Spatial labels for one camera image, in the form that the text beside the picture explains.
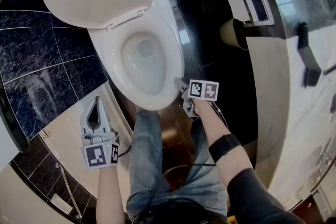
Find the grab bar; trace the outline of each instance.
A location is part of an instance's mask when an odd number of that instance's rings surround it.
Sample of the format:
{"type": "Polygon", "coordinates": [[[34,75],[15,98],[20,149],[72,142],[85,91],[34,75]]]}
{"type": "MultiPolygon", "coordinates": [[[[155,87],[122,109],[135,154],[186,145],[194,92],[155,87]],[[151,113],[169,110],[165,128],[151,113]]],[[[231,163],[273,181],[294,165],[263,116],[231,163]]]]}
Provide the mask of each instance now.
{"type": "Polygon", "coordinates": [[[77,204],[76,204],[76,201],[75,201],[75,199],[74,199],[74,197],[73,197],[73,195],[72,195],[72,192],[71,192],[71,190],[70,190],[68,181],[67,181],[67,179],[66,179],[66,177],[65,177],[65,173],[64,173],[64,169],[63,169],[63,167],[62,167],[60,164],[58,164],[58,163],[56,163],[55,166],[56,166],[56,168],[60,168],[60,169],[61,169],[62,177],[63,177],[63,179],[64,179],[64,182],[65,182],[65,185],[66,185],[66,187],[67,187],[67,189],[68,189],[68,192],[69,192],[69,194],[70,194],[70,198],[71,198],[72,203],[74,204],[75,209],[77,210],[77,213],[78,213],[78,215],[76,215],[75,217],[76,217],[77,219],[82,219],[82,214],[80,213],[79,208],[78,208],[78,206],[77,206],[77,204]]]}

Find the black strap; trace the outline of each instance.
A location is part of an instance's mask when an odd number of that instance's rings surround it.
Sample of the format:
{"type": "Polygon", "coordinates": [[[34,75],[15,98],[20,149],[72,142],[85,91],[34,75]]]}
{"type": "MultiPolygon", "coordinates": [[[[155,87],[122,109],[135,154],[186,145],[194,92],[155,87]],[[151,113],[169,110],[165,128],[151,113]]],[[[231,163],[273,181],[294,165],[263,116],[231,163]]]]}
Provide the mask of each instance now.
{"type": "Polygon", "coordinates": [[[226,134],[209,147],[209,152],[214,162],[217,163],[222,156],[238,146],[240,146],[238,139],[233,134],[226,134]]]}

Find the jeans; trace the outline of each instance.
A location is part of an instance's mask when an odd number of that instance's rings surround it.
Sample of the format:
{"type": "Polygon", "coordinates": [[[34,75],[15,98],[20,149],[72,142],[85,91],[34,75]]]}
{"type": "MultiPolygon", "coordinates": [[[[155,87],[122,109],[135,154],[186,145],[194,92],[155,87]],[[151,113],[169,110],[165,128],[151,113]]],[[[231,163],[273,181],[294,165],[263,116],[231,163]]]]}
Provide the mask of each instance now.
{"type": "MultiPolygon", "coordinates": [[[[194,121],[192,129],[195,163],[214,164],[200,119],[194,121]]],[[[148,207],[177,198],[191,199],[208,211],[227,215],[227,192],[216,167],[193,166],[185,186],[171,191],[162,176],[160,116],[156,112],[137,113],[130,152],[130,187],[126,209],[131,220],[148,207]]]]}

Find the dark floor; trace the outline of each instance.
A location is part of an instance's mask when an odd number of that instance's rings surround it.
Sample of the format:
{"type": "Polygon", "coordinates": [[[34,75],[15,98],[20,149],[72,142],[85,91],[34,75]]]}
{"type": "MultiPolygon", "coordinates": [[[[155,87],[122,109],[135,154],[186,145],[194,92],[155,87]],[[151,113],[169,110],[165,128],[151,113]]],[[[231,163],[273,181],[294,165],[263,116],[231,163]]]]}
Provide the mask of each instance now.
{"type": "MultiPolygon", "coordinates": [[[[227,0],[171,0],[185,61],[185,79],[219,82],[217,105],[229,128],[242,145],[255,155],[257,139],[257,103],[253,70],[248,51],[224,44],[219,28],[230,20],[227,0]]],[[[135,108],[111,85],[125,117],[134,127],[135,108]]],[[[178,98],[161,112],[163,172],[192,164],[195,158],[190,137],[191,120],[179,106],[178,98]]],[[[188,168],[178,169],[172,181],[183,183],[188,168]]]]}

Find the toilet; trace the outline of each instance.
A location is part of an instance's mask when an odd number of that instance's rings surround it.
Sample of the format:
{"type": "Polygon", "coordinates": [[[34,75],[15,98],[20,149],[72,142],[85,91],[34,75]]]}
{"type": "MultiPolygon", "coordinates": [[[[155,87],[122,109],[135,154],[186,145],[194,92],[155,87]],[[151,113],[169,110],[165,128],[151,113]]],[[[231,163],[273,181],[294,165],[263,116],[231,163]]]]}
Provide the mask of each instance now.
{"type": "Polygon", "coordinates": [[[110,78],[147,110],[170,105],[184,74],[183,53],[169,0],[44,0],[57,18],[87,28],[110,78]]]}

